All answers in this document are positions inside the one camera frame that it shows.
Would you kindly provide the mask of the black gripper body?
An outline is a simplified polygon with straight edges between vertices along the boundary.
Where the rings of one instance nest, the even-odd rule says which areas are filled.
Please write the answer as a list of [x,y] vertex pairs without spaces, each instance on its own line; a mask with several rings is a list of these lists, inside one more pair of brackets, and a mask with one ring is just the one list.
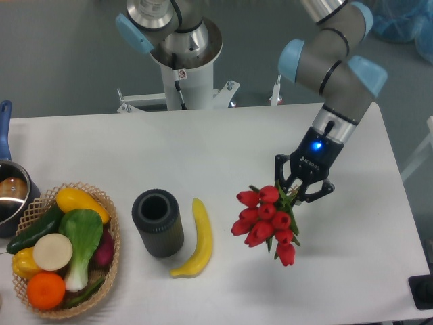
[[335,122],[330,121],[324,131],[314,127],[308,129],[298,148],[290,154],[288,179],[291,182],[299,179],[311,185],[328,177],[330,167],[344,147],[342,142],[329,136],[334,127]]

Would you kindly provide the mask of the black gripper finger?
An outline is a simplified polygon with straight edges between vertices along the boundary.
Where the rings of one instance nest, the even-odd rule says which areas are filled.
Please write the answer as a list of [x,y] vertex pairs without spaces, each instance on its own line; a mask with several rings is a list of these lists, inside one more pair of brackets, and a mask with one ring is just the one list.
[[[299,174],[300,153],[291,153],[290,155],[278,154],[275,156],[275,176],[274,180],[280,188],[287,194],[290,187],[298,179]],[[290,174],[286,177],[284,174],[284,166],[290,165]]]
[[314,202],[334,191],[334,184],[329,179],[324,179],[321,188],[316,192],[307,193],[306,191],[309,186],[310,183],[307,181],[302,183],[292,201],[293,206],[300,205],[303,202]]

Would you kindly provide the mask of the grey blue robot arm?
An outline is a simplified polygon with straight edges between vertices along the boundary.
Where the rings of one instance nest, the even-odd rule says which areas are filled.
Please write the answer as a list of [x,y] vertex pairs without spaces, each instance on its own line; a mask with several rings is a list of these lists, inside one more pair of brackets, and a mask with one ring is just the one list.
[[[288,192],[300,182],[294,204],[334,191],[329,170],[388,77],[381,66],[352,54],[373,26],[368,7],[356,1],[303,1],[302,6],[319,32],[312,41],[291,40],[279,57],[278,71],[318,93],[324,103],[297,149],[275,157],[281,189]],[[221,32],[197,1],[128,1],[115,24],[133,49],[158,63],[169,110],[229,103],[230,90],[217,91],[213,83]]]

